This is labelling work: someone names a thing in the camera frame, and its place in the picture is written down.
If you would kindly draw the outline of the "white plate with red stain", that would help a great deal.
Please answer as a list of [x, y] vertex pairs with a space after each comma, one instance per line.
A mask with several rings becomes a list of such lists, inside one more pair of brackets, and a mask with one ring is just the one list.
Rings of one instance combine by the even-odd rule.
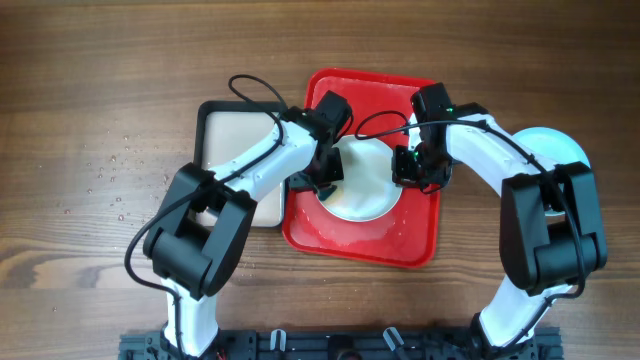
[[339, 140], [336, 148], [343, 179], [317, 193], [320, 204], [351, 222], [372, 221], [390, 212], [402, 194], [392, 181], [392, 149], [381, 140], [358, 140], [353, 135]]

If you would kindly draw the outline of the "light blue plate front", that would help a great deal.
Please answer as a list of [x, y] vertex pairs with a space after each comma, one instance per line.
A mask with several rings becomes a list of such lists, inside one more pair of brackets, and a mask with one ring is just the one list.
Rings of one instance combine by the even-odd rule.
[[527, 152], [554, 160], [558, 164], [582, 162], [591, 167], [581, 146], [570, 136], [556, 129], [531, 127], [513, 135], [513, 139], [527, 147]]

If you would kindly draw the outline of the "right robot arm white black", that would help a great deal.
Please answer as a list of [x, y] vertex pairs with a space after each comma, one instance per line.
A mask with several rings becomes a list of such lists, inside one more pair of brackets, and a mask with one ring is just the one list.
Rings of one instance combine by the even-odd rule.
[[414, 104], [396, 183], [437, 192], [453, 165], [471, 168], [500, 197], [499, 253], [505, 271], [491, 302], [476, 313], [466, 350], [479, 359], [518, 353], [559, 300], [575, 300], [608, 250], [589, 165], [545, 155], [504, 131], [477, 103]]

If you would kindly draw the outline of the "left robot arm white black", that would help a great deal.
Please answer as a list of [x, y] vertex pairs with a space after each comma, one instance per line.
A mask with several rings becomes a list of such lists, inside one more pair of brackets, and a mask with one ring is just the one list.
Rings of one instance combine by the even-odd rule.
[[175, 174], [155, 217], [133, 238], [143, 245], [168, 296], [168, 322], [154, 359], [223, 359], [216, 300], [241, 258], [259, 201], [292, 175], [306, 190], [339, 180], [338, 135], [353, 117], [347, 104], [312, 109], [276, 102], [242, 105], [207, 102], [208, 116], [265, 115], [274, 127], [260, 142], [227, 164], [205, 170], [190, 162]]

